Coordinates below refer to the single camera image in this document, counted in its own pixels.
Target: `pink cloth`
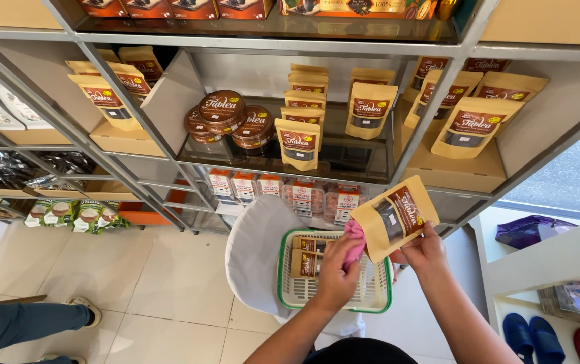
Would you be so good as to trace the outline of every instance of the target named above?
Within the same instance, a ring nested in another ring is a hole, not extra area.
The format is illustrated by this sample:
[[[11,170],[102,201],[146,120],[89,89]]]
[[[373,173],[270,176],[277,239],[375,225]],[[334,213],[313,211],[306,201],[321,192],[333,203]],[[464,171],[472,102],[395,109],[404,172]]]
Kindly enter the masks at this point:
[[[343,227],[343,230],[348,233],[351,239],[360,239],[361,244],[352,247],[346,254],[346,258],[343,260],[343,271],[348,273],[348,268],[350,264],[362,258],[362,253],[366,247],[366,236],[364,236],[364,231],[360,224],[355,220],[349,220]]]

